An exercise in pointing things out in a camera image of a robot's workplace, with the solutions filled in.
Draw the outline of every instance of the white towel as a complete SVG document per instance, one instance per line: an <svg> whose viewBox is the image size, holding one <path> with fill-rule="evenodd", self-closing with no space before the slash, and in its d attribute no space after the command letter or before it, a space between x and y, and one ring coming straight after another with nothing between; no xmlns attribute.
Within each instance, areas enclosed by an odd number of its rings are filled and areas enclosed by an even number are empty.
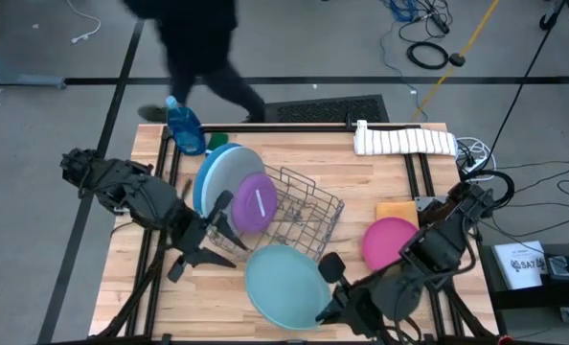
<svg viewBox="0 0 569 345"><path fill-rule="evenodd" d="M429 129L372 130L368 122L357 121L353 138L359 155L428 153L455 156L457 139L451 133Z"/></svg>

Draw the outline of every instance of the person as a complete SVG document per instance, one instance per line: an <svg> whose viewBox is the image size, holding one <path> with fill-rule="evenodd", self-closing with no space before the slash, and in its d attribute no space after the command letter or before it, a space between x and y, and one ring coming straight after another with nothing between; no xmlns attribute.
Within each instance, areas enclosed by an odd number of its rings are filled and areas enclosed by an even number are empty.
<svg viewBox="0 0 569 345"><path fill-rule="evenodd" d="M229 60L238 26L236 0L123 0L142 19L154 19L166 48L171 94L185 105L198 77L220 98L248 111L246 122L264 122L265 103ZM138 113L165 123L166 108L142 106Z"/></svg>

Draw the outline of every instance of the pink plate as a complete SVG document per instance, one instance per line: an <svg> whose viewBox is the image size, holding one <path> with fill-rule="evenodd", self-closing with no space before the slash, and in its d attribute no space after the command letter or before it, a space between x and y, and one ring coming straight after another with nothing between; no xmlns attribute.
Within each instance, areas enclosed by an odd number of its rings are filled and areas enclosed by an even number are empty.
<svg viewBox="0 0 569 345"><path fill-rule="evenodd" d="M419 231L402 218L377 220L363 236L363 258L368 267L379 270L400 259L399 250Z"/></svg>

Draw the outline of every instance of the blue spray bottle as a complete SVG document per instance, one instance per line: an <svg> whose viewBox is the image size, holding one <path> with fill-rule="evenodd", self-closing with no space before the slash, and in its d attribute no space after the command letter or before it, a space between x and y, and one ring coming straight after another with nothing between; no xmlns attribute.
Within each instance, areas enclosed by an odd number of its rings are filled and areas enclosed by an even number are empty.
<svg viewBox="0 0 569 345"><path fill-rule="evenodd" d="M206 150L206 139L197 116L188 107L179 107L174 96L168 96L166 104L168 128L178 149L189 156L203 153Z"/></svg>

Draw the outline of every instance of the plate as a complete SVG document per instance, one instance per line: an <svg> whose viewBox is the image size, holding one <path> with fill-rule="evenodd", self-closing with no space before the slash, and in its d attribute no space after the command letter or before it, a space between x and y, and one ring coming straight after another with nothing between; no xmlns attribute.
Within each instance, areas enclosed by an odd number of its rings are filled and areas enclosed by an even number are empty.
<svg viewBox="0 0 569 345"><path fill-rule="evenodd" d="M240 183L234 197L232 216L236 228L245 234L267 229L278 209L278 191L263 172L250 174Z"/></svg>
<svg viewBox="0 0 569 345"><path fill-rule="evenodd" d="M288 245L267 245L246 264L246 292L270 322L288 330L311 330L330 302L330 288L318 264Z"/></svg>
<svg viewBox="0 0 569 345"><path fill-rule="evenodd" d="M206 213L204 213L204 210L201 207L201 191L203 189L208 171L215 163L216 159L223 152L237 147L239 147L239 144L229 143L216 148L214 151L212 151L212 153L208 154L206 159L204 159L203 163L199 167L199 171L197 172L197 177L195 178L195 183L193 186L193 208L197 211L198 214L204 217L208 217L208 213L210 212L210 210L207 210Z"/></svg>
<svg viewBox="0 0 569 345"><path fill-rule="evenodd" d="M387 217L377 220L363 236L363 259L368 267L379 270L399 260L399 250L419 231L408 220Z"/></svg>
<svg viewBox="0 0 569 345"><path fill-rule="evenodd" d="M238 146L222 152L210 166L201 190L201 210L207 217L215 206L216 199L223 191L231 192L234 197L239 185L246 176L253 173L265 173L265 166L259 155L249 148ZM238 233L232 214L232 202L223 213L234 232Z"/></svg>

